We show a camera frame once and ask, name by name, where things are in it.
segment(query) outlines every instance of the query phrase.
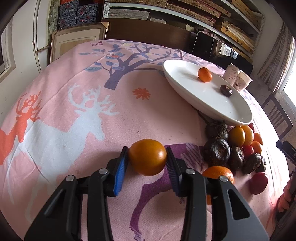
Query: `checkered curtain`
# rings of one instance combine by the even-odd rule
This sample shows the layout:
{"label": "checkered curtain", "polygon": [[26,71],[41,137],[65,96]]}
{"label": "checkered curtain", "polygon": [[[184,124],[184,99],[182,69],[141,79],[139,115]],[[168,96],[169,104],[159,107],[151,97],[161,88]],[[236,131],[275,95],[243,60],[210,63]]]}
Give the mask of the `checkered curtain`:
{"label": "checkered curtain", "polygon": [[287,68],[292,35],[288,27],[283,24],[279,36],[258,72],[258,76],[266,83],[268,88],[275,92],[281,83],[281,78]]}

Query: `yellow-orange tomato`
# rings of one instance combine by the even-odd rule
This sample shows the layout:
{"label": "yellow-orange tomato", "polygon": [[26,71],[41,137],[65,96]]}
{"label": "yellow-orange tomato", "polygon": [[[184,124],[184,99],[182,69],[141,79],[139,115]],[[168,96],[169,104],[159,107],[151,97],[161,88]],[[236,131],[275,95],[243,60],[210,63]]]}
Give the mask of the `yellow-orange tomato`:
{"label": "yellow-orange tomato", "polygon": [[254,133],[254,141],[258,141],[261,145],[263,145],[263,141],[259,133]]}
{"label": "yellow-orange tomato", "polygon": [[144,176],[154,176],[165,167],[167,152],[160,142],[143,139],[131,145],[128,156],[137,173]]}
{"label": "yellow-orange tomato", "polygon": [[254,141],[254,132],[252,128],[249,126],[242,126],[242,129],[244,130],[244,133],[246,136],[244,145],[251,145],[252,142]]}
{"label": "yellow-orange tomato", "polygon": [[254,153],[259,153],[261,154],[262,152],[262,145],[258,141],[253,141],[251,146],[254,149]]}
{"label": "yellow-orange tomato", "polygon": [[228,134],[229,134],[229,138],[228,138],[229,142],[231,142],[235,146],[241,147],[246,140],[246,134],[243,128],[239,126],[232,128]]}
{"label": "yellow-orange tomato", "polygon": [[205,83],[210,82],[213,79],[211,72],[207,68],[200,68],[197,74],[198,78]]}
{"label": "yellow-orange tomato", "polygon": [[[213,179],[218,179],[219,176],[226,176],[231,183],[234,183],[234,176],[227,167],[213,166],[206,169],[202,175]],[[212,205],[211,196],[207,195],[207,204]]]}

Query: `white deer silhouette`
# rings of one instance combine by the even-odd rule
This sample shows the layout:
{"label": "white deer silhouette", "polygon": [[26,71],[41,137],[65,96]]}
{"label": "white deer silhouette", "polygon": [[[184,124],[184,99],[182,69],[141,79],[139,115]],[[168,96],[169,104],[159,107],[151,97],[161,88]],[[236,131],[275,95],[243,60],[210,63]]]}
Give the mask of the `white deer silhouette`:
{"label": "white deer silhouette", "polygon": [[[73,90],[77,87],[79,85],[76,84],[70,87],[68,98],[73,106],[83,111],[75,110],[80,116],[75,120],[69,131],[63,132],[55,127],[44,124],[41,120],[35,122],[29,120],[24,141],[19,143],[18,138],[15,138],[14,149],[7,157],[8,162],[10,162],[8,163],[7,183],[12,203],[14,201],[9,184],[9,170],[14,156],[17,156],[20,151],[26,153],[39,171],[37,184],[32,189],[31,198],[25,210],[25,217],[28,221],[32,221],[30,212],[38,191],[46,183],[49,195],[52,194],[57,187],[57,176],[66,174],[70,166],[84,150],[87,134],[92,133],[98,140],[104,140],[105,135],[102,130],[102,120],[98,114],[103,113],[112,116],[119,113],[110,112],[115,106],[115,103],[110,105],[107,110],[103,110],[111,102],[108,101],[109,95],[106,95],[105,99],[101,102],[97,100],[100,95],[101,86],[97,89],[88,90],[88,94],[84,92],[82,102],[77,104],[73,100],[72,94]],[[85,106],[88,101],[94,102],[93,107]]]}

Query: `red cherry tomato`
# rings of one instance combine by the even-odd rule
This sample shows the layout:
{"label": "red cherry tomato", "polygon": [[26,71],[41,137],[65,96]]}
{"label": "red cherry tomato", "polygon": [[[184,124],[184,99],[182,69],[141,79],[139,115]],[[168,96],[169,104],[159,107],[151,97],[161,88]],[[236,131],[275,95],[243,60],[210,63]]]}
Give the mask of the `red cherry tomato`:
{"label": "red cherry tomato", "polygon": [[249,181],[250,193],[258,195],[267,187],[268,176],[264,172],[256,173]]}
{"label": "red cherry tomato", "polygon": [[254,124],[253,124],[253,123],[251,123],[251,124],[249,124],[248,126],[249,126],[249,127],[251,127],[251,129],[252,129],[252,130],[253,130],[253,132],[255,133]]}
{"label": "red cherry tomato", "polygon": [[243,145],[242,146],[242,152],[244,153],[245,160],[254,153],[254,148],[250,145]]}

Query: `pink fabric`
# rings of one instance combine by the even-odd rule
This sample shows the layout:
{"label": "pink fabric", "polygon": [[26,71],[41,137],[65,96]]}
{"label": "pink fabric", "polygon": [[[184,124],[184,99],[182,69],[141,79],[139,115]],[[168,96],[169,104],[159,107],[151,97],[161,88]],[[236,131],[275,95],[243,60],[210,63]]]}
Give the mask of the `pink fabric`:
{"label": "pink fabric", "polygon": [[[172,58],[224,72],[180,50],[105,40],[70,50],[26,89],[0,130],[0,209],[21,238],[66,175],[91,175],[118,157],[124,145],[156,139],[189,167],[207,168],[200,154],[205,123],[162,71],[163,61]],[[262,135],[269,183],[253,196],[247,186],[253,173],[237,172],[235,186],[271,235],[273,209],[289,178],[287,163],[267,116],[247,91],[242,95]],[[145,177],[128,166],[119,196],[108,198],[114,240],[180,240],[185,205],[172,191],[166,169]],[[82,226],[86,240],[85,217]]]}

